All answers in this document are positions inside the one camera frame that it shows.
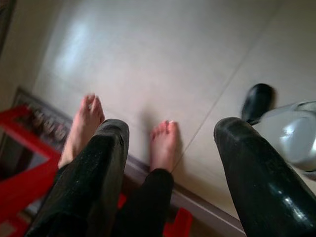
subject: red object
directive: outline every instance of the red object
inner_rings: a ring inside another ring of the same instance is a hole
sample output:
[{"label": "red object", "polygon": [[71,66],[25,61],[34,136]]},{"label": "red object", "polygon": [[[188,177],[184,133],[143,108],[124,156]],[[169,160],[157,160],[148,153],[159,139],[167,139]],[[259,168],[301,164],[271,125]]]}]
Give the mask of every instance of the red object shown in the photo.
[{"label": "red object", "polygon": [[[6,221],[15,228],[15,232],[9,237],[23,236],[28,224],[16,214],[47,193],[54,182],[60,158],[58,151],[43,143],[36,135],[14,121],[14,119],[30,113],[31,111],[26,106],[18,106],[0,113],[0,126],[7,135],[47,159],[45,163],[33,169],[23,171],[0,182],[0,223]],[[126,197],[121,194],[118,208],[121,209],[125,202]],[[191,222],[191,214],[180,208],[174,223],[165,225],[163,234],[166,237],[188,237]]]}]

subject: black shoe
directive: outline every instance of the black shoe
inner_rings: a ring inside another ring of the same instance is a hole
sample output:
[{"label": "black shoe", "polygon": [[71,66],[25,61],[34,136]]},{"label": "black shoe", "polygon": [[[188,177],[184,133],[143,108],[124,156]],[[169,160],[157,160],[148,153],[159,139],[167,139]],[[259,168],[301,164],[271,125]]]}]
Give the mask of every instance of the black shoe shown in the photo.
[{"label": "black shoe", "polygon": [[251,125],[258,123],[261,116],[271,109],[274,97],[275,91],[271,86],[256,84],[247,94],[241,111],[241,119]]}]

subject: black pants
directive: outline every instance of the black pants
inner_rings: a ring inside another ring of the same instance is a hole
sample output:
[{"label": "black pants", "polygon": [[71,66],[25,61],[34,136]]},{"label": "black pants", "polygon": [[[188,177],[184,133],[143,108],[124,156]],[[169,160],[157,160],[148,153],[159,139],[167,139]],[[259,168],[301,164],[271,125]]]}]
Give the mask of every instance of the black pants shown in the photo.
[{"label": "black pants", "polygon": [[[64,166],[58,171],[59,178]],[[173,177],[164,169],[155,169],[143,185],[127,198],[118,211],[112,237],[160,237],[167,218]]]}]

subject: bare foot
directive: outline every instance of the bare foot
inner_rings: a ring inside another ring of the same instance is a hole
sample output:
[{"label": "bare foot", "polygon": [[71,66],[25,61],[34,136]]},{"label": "bare foot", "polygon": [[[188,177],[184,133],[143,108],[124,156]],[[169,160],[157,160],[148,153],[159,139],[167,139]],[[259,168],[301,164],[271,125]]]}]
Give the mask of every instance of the bare foot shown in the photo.
[{"label": "bare foot", "polygon": [[164,121],[154,128],[151,133],[150,171],[160,168],[171,173],[179,143],[179,128],[176,122]]},{"label": "bare foot", "polygon": [[74,117],[73,125],[58,162],[58,168],[73,161],[90,141],[104,119],[99,97],[94,94],[86,95]]}]

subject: tile grout line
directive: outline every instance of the tile grout line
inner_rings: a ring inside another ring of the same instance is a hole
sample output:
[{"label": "tile grout line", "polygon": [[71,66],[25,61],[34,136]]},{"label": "tile grout line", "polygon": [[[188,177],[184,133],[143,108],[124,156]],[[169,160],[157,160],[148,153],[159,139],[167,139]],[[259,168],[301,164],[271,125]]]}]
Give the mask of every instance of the tile grout line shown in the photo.
[{"label": "tile grout line", "polygon": [[189,141],[189,143],[187,144],[187,146],[185,147],[185,149],[183,150],[183,152],[181,153],[181,157],[180,159],[177,161],[177,163],[174,165],[174,168],[172,169],[172,173],[174,172],[174,170],[176,169],[176,167],[178,166],[178,164],[180,163],[180,161],[183,159],[183,156],[185,154],[185,152],[187,151],[187,149],[189,148],[190,144],[193,142],[193,140],[196,138],[197,134],[200,132],[200,130],[202,129],[203,125],[205,124],[207,118],[209,117],[209,115],[211,114],[211,112],[213,111],[214,107],[217,105],[218,101],[220,100],[220,98],[222,97],[222,95],[224,94],[224,92],[226,91],[226,89],[228,88],[229,84],[232,82],[232,80],[234,79],[235,75],[237,74],[237,72],[239,71],[239,69],[241,68],[242,64],[245,62],[245,60],[247,59],[247,57],[249,56],[250,52],[253,50],[253,48],[256,46],[256,44],[258,43],[258,41],[260,40],[261,36],[263,35],[263,33],[266,31],[266,29],[268,28],[268,26],[270,25],[270,23],[274,20],[275,16],[280,12],[280,9],[284,6],[286,0],[280,1],[279,6],[275,9],[275,11],[271,14],[270,19],[266,22],[266,24],[264,24],[262,26],[262,29],[260,30],[260,32],[258,33],[258,36],[255,37],[255,39],[253,40],[252,44],[250,45],[249,49],[246,51],[245,55],[243,56],[243,58],[240,60],[240,62],[238,63],[238,65],[236,66],[235,70],[233,71],[233,73],[231,74],[231,76],[229,77],[229,79],[227,80],[227,82],[225,83],[225,85],[223,86],[223,89],[221,91],[221,93],[219,94],[219,96],[217,97],[217,99],[215,100],[214,104],[211,106],[210,110],[207,112],[205,118],[203,119],[202,123],[200,124],[200,126],[197,128],[197,131],[194,133],[193,138]]}]

